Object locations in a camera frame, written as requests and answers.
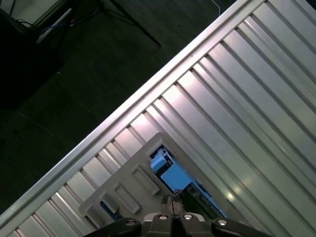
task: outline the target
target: black speaker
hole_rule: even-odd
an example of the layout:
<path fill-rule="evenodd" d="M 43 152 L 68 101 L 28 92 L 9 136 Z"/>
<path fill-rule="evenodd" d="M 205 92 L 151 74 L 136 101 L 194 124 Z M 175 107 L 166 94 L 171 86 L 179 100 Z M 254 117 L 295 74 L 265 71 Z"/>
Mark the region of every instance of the black speaker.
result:
<path fill-rule="evenodd" d="M 62 65 L 28 28 L 0 9 L 0 108 L 16 109 Z"/>

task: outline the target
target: black cable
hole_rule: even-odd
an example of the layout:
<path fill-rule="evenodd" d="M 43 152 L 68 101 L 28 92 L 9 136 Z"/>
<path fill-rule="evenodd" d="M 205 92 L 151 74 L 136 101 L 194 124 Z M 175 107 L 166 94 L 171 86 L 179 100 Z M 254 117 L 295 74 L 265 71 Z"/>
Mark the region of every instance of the black cable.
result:
<path fill-rule="evenodd" d="M 21 24 L 27 24 L 27 25 L 32 26 L 32 27 L 34 27 L 34 28 L 37 29 L 37 26 L 36 26 L 36 25 L 33 25 L 33 24 L 31 24 L 30 22 L 27 22 L 27 21 L 25 21 L 25 20 L 23 20 L 23 19 L 21 19 L 21 18 L 16 19 L 16 21 L 19 22 L 19 23 L 21 23 Z"/>
<path fill-rule="evenodd" d="M 125 18 L 125 19 L 129 20 L 129 18 L 128 18 L 128 17 L 123 16 L 123 15 L 121 15 L 121 14 L 119 14 L 119 13 L 115 12 L 115 11 L 112 11 L 112 10 L 110 10 L 110 9 L 108 9 L 107 11 L 108 11 L 108 12 L 111 12 L 111 13 L 113 13 L 113 14 L 115 14 L 115 15 L 118 15 L 118 16 L 120 16 L 120 17 L 122 17 L 122 18 Z"/>
<path fill-rule="evenodd" d="M 15 2 L 16 2 L 16 0 L 13 0 L 13 4 L 12 4 L 12 7 L 11 7 L 11 10 L 10 10 L 10 13 L 9 13 L 10 16 L 13 13 L 13 10 L 14 10 L 14 7 L 15 7 Z"/>

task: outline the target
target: black tripod stand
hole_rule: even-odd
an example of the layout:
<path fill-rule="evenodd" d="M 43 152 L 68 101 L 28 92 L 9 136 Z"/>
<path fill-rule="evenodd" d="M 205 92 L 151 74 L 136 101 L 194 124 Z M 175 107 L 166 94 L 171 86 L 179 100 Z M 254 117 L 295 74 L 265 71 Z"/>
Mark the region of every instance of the black tripod stand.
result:
<path fill-rule="evenodd" d="M 102 0 L 96 0 L 98 8 L 100 9 L 100 12 L 104 12 L 106 14 L 109 14 L 110 16 L 122 20 L 126 23 L 132 24 L 136 27 L 138 27 L 145 35 L 147 35 L 155 44 L 158 46 L 161 46 L 161 44 L 138 22 L 136 21 L 117 1 L 115 0 L 109 0 L 123 15 L 118 14 L 110 9 L 107 9 L 104 7 L 103 1 Z"/>

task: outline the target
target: rectangular slot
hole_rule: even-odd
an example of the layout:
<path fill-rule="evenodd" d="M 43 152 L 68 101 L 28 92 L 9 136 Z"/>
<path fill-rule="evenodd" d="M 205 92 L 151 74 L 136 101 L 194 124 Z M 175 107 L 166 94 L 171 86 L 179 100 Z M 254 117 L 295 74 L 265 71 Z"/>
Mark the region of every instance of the rectangular slot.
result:
<path fill-rule="evenodd" d="M 136 166 L 132 170 L 132 175 L 150 193 L 150 195 L 154 196 L 159 192 L 159 187 L 151 180 L 141 167 Z"/>
<path fill-rule="evenodd" d="M 114 188 L 115 193 L 117 194 L 118 199 L 122 204 L 132 213 L 135 214 L 140 210 L 140 205 L 136 200 L 131 196 L 131 194 L 126 190 L 126 188 L 118 183 Z"/>

